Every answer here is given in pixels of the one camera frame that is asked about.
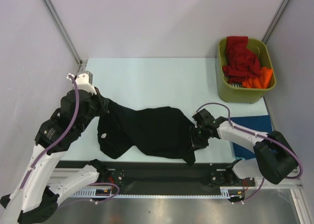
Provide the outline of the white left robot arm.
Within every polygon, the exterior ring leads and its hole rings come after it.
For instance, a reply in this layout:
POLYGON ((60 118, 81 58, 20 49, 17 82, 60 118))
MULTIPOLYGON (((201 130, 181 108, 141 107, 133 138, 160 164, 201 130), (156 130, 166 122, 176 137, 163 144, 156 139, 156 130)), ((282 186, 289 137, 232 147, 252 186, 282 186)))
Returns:
POLYGON ((48 184, 71 143, 95 117, 108 113, 108 103, 97 88, 71 90, 61 99, 60 107, 37 132, 30 162, 18 187, 0 199, 5 209, 2 224, 45 222, 74 192, 93 183, 102 185, 107 182, 107 167, 94 159, 68 178, 48 184))

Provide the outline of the black t shirt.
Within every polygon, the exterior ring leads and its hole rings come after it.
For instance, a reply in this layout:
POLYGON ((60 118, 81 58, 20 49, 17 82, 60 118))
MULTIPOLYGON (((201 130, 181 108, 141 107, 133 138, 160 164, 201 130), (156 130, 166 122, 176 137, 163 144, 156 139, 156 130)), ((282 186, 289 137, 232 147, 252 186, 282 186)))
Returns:
POLYGON ((98 143, 102 153, 117 159, 136 146, 148 156, 196 161, 190 129, 194 124, 173 107, 133 110, 110 100, 109 113, 98 121, 98 143))

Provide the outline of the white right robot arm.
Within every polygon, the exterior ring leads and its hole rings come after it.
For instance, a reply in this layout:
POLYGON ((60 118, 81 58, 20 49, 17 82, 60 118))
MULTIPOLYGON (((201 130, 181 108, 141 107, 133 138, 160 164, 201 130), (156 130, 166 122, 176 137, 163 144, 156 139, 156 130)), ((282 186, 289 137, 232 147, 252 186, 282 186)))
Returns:
POLYGON ((211 138, 230 141, 254 154, 252 159, 239 159, 227 171, 226 179, 238 185, 247 177, 262 177, 279 184, 300 168, 300 162, 282 133, 256 131, 239 125, 226 117, 214 118, 210 113, 193 116, 196 125, 191 130, 194 149, 209 145, 211 138))

